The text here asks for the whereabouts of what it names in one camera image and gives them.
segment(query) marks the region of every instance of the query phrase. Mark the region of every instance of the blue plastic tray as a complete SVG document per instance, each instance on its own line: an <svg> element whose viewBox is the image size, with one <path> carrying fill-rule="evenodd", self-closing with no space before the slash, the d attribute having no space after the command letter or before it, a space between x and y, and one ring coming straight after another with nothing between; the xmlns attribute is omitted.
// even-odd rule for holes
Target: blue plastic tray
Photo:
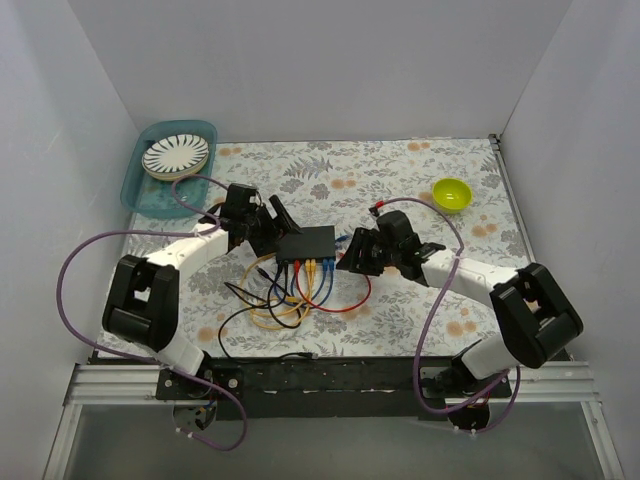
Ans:
<svg viewBox="0 0 640 480"><path fill-rule="evenodd" d="M179 218L195 215L191 210L182 207L171 196L172 182L156 180L142 168L142 155L151 145L163 138L183 133L198 135L209 143L209 159L198 173L211 176L218 140L218 132L213 125L202 120L173 120L156 123L140 134L131 155L129 168L120 192L120 201L126 208L153 218ZM199 178L190 178L178 185L177 193L183 201L202 208L207 199L208 190L209 182Z"/></svg>

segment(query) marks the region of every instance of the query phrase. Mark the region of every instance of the white wall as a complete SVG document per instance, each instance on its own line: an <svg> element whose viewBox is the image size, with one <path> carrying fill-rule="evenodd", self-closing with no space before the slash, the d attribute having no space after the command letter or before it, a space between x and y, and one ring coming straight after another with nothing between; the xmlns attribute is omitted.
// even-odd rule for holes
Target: white wall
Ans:
<svg viewBox="0 0 640 480"><path fill-rule="evenodd" d="M585 322L627 478L640 478L640 4L574 0L504 133L537 257Z"/></svg>
<svg viewBox="0 0 640 480"><path fill-rule="evenodd" d="M139 128L228 141L501 132L570 0L69 0Z"/></svg>
<svg viewBox="0 0 640 480"><path fill-rule="evenodd" d="M0 472L40 478L73 364L55 308L81 239L122 227L119 189L137 133L64 0L0 1ZM75 323L96 331L119 242L72 267Z"/></svg>

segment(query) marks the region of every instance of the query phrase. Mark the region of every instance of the plate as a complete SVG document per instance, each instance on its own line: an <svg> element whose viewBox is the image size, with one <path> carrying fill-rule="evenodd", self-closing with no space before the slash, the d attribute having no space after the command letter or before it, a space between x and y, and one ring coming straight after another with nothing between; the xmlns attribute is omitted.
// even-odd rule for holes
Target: plate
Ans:
<svg viewBox="0 0 640 480"><path fill-rule="evenodd" d="M200 169L209 158L209 144L197 135L173 135L154 143L142 156L142 166L159 180Z"/></svg>

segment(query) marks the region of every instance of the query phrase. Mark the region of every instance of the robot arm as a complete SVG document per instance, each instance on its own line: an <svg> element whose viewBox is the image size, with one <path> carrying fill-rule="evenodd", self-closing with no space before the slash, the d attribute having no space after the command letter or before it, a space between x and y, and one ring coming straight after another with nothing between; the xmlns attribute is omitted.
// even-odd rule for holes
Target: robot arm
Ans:
<svg viewBox="0 0 640 480"><path fill-rule="evenodd" d="M385 266L424 286L442 288L456 256L436 243L421 243L406 215L386 213L378 229L359 228L337 269L378 276ZM523 364L539 368L582 333L580 317L542 265L497 267L461 258L451 290L494 309L500 333L469 346L431 388L473 391L487 377Z"/></svg>
<svg viewBox="0 0 640 480"><path fill-rule="evenodd" d="M145 258L126 255L120 259L102 317L103 328L162 363L198 374L205 353L178 332L180 284L244 240L261 257L275 252L283 235L301 232L277 196L269 199L275 218L257 203L258 198L254 187L230 185L225 202L209 210L215 214L220 207L220 229L200 234L211 229L210 219L203 217L193 230L195 236Z"/></svg>

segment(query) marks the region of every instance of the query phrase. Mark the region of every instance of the green bowl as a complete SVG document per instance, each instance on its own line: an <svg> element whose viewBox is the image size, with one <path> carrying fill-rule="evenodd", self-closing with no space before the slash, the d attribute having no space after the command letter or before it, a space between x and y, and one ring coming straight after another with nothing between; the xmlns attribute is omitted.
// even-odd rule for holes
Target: green bowl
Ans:
<svg viewBox="0 0 640 480"><path fill-rule="evenodd" d="M441 178L433 184L433 201L444 213L459 213L473 200L471 187L459 178Z"/></svg>

